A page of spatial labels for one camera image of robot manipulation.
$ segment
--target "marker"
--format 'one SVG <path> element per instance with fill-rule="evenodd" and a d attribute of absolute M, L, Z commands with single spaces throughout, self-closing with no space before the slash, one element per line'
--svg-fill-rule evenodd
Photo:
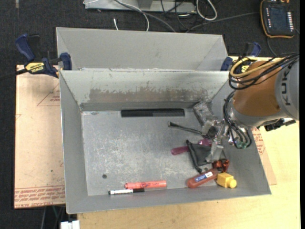
<path fill-rule="evenodd" d="M 166 187 L 166 181 L 147 181 L 147 182 L 127 182 L 126 189 L 139 189 L 139 188 L 160 188 Z"/>
<path fill-rule="evenodd" d="M 114 194 L 130 194 L 130 193 L 140 193 L 144 192 L 144 188 L 141 189 L 122 189 L 122 190 L 111 190 L 108 191 L 109 195 L 114 195 Z"/>

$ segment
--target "red marker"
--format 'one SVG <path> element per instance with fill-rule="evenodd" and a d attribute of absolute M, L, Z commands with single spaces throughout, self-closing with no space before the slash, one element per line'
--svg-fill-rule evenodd
<path fill-rule="evenodd" d="M 166 187 L 166 181 L 147 181 L 147 182 L 127 182 L 126 189 L 139 189 L 139 188 L 160 188 Z"/>

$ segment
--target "pink screwdriver handle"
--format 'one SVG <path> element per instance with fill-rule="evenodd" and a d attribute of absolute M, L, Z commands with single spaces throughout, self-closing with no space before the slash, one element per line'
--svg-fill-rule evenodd
<path fill-rule="evenodd" d="M 179 154 L 182 154 L 182 153 L 188 152 L 188 151 L 189 151 L 188 146 L 175 147 L 175 148 L 171 149 L 172 155 L 179 155 Z"/>

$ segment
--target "red object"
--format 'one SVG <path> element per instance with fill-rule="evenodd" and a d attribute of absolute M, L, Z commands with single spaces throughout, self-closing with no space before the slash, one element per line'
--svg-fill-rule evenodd
<path fill-rule="evenodd" d="M 204 146 L 212 146 L 212 140 L 211 139 L 202 139 L 198 142 L 199 145 L 204 145 Z M 189 147 L 188 146 L 182 146 L 182 147 L 175 147 L 171 150 L 172 155 L 179 155 L 184 152 L 188 152 Z"/>
<path fill-rule="evenodd" d="M 200 175 L 196 175 L 192 178 L 189 178 L 186 181 L 186 184 L 189 188 L 196 188 L 208 181 L 217 179 L 217 175 L 220 171 L 217 168 L 209 169 L 206 172 L 201 173 Z"/>
<path fill-rule="evenodd" d="M 166 181 L 147 181 L 147 182 L 127 182 L 125 184 L 126 189 L 139 189 L 139 188 L 160 188 L 166 187 Z"/>

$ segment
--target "cardboard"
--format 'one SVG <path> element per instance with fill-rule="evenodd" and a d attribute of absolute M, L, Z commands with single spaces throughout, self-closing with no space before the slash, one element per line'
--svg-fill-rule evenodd
<path fill-rule="evenodd" d="M 59 79 L 16 77 L 14 208 L 65 203 Z"/>

